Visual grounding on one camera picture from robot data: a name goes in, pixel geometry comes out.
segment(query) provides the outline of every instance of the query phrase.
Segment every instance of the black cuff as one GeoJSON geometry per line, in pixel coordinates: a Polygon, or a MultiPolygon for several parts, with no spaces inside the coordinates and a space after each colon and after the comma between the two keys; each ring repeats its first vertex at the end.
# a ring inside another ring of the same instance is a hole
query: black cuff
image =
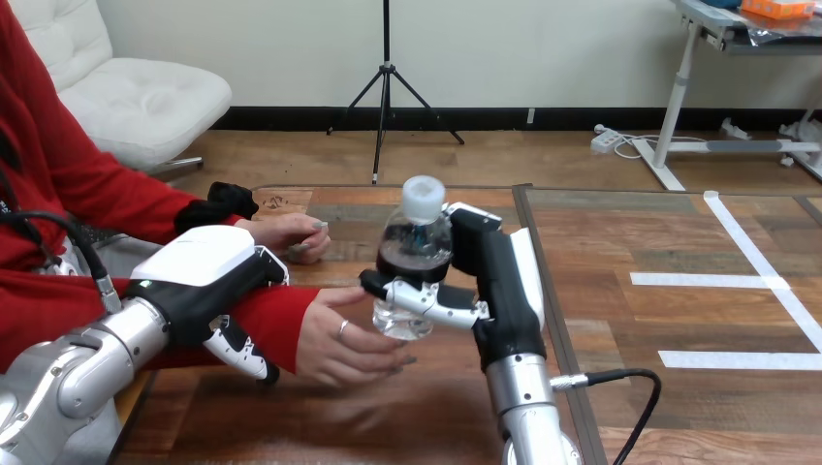
{"type": "Polygon", "coordinates": [[[215,182],[208,189],[207,201],[191,201],[174,217],[177,234],[199,226],[218,225],[231,215],[250,220],[260,209],[251,196],[251,191],[237,186],[215,182]]]}

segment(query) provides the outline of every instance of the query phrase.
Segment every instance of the white bottle cap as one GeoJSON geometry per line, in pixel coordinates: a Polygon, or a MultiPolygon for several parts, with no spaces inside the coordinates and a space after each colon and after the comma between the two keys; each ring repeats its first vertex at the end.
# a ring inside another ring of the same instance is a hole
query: white bottle cap
{"type": "Polygon", "coordinates": [[[439,218],[445,186],[431,176],[414,176],[402,185],[402,214],[412,223],[428,225],[439,218]]]}

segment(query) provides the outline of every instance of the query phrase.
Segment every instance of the robotic arm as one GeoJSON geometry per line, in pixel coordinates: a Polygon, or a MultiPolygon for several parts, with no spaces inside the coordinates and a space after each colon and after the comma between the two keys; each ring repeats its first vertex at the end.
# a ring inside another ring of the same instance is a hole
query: robotic arm
{"type": "Polygon", "coordinates": [[[504,234],[501,218],[464,203],[443,211],[452,224],[452,266],[477,278],[476,301],[471,290],[374,270],[361,274],[364,288],[429,320],[473,331],[506,441],[503,464],[581,464],[559,427],[542,336],[542,284],[528,230],[504,234]]]}
{"type": "Polygon", "coordinates": [[[285,265],[245,230],[181,235],[135,269],[122,304],[108,305],[101,320],[15,359],[0,379],[0,465],[52,463],[171,344],[205,343],[240,370],[276,381],[277,368],[222,314],[253,289],[287,282],[285,265]]]}

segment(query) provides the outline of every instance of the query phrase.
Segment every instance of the wooden table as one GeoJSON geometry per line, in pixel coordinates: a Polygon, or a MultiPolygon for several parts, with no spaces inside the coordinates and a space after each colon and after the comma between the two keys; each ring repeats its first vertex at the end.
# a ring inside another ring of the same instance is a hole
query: wooden table
{"type": "MultiPolygon", "coordinates": [[[[330,223],[333,246],[294,284],[348,286],[372,267],[396,187],[255,192],[260,217],[302,211],[330,223]]],[[[822,214],[817,199],[721,197],[820,321],[822,214]]],[[[647,367],[662,400],[629,463],[816,463],[822,374],[665,366],[659,351],[818,354],[771,289],[638,286],[631,273],[756,275],[702,195],[452,188],[450,201],[534,225],[554,374],[647,367]]],[[[473,282],[452,271],[451,284],[473,282]]],[[[343,309],[370,327],[370,308],[343,309]]],[[[260,389],[228,368],[156,376],[115,463],[497,464],[502,444],[469,333],[437,326],[408,346],[419,359],[390,379],[331,390],[285,375],[260,389]]],[[[620,381],[558,397],[585,463],[613,460],[649,385],[620,381]]]]}

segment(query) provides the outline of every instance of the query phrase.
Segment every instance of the chair cushion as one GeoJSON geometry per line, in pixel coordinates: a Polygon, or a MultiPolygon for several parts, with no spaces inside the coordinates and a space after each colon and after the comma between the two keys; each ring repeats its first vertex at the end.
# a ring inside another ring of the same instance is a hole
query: chair cushion
{"type": "Polygon", "coordinates": [[[12,0],[11,5],[57,91],[111,59],[109,32],[95,0],[12,0]]]}
{"type": "Polygon", "coordinates": [[[114,58],[60,99],[123,165],[148,170],[179,155],[229,107],[221,77],[176,63],[114,58]]]}

